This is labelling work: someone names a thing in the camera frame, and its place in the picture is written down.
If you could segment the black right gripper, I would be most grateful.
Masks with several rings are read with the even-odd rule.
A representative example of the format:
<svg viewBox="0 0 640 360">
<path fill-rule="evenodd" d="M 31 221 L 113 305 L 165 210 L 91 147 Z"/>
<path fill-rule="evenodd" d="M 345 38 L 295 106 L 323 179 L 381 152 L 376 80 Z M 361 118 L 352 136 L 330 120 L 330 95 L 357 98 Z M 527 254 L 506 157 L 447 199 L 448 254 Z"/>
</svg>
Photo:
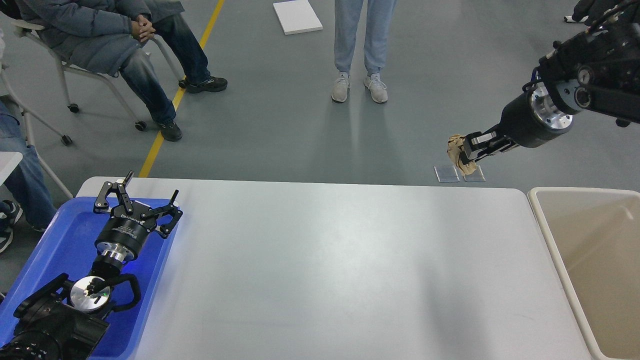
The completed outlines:
<svg viewBox="0 0 640 360">
<path fill-rule="evenodd" d="M 537 148 L 569 132 L 573 116 L 554 104 L 544 85 L 535 85 L 506 105 L 496 131 L 465 136 L 462 159 L 467 164 L 517 148 Z M 511 141 L 501 141 L 499 135 Z"/>
</svg>

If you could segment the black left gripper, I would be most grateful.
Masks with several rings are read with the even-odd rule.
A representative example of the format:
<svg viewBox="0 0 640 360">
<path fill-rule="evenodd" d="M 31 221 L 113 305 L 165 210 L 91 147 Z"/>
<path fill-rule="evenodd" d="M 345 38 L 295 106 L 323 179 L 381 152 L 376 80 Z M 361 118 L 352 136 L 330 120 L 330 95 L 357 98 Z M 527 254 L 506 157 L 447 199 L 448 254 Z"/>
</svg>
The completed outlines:
<svg viewBox="0 0 640 360">
<path fill-rule="evenodd" d="M 117 261 L 134 261 L 139 258 L 153 232 L 167 239 L 183 216 L 175 204 L 179 191 L 175 189 L 166 205 L 152 208 L 138 200 L 132 201 L 126 186 L 134 176 L 129 171 L 122 182 L 105 181 L 94 201 L 94 214 L 109 214 L 109 219 L 94 241 L 97 254 Z M 115 194 L 118 205 L 111 207 L 107 201 Z"/>
</svg>

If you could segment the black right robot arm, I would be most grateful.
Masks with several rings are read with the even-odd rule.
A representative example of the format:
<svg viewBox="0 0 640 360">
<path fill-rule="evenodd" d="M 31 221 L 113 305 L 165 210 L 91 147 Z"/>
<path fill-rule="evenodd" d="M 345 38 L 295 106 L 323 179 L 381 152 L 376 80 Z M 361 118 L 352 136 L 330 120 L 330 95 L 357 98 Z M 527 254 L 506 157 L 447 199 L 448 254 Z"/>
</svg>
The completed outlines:
<svg viewBox="0 0 640 360">
<path fill-rule="evenodd" d="M 573 19 L 587 29 L 554 42 L 498 124 L 448 139 L 446 153 L 463 173 L 494 153 L 537 148 L 567 133 L 578 112 L 615 117 L 620 127 L 639 122 L 639 2 L 581 0 Z"/>
</svg>

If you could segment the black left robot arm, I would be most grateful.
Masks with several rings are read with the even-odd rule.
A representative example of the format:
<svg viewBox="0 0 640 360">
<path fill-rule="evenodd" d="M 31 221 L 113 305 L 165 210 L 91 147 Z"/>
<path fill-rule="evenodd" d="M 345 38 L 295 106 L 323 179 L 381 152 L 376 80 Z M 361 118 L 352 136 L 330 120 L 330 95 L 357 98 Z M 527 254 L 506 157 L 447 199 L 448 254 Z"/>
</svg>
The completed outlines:
<svg viewBox="0 0 640 360">
<path fill-rule="evenodd" d="M 3 360 L 126 360 L 139 344 L 183 211 L 103 183 L 64 203 L 1 303 Z"/>
</svg>

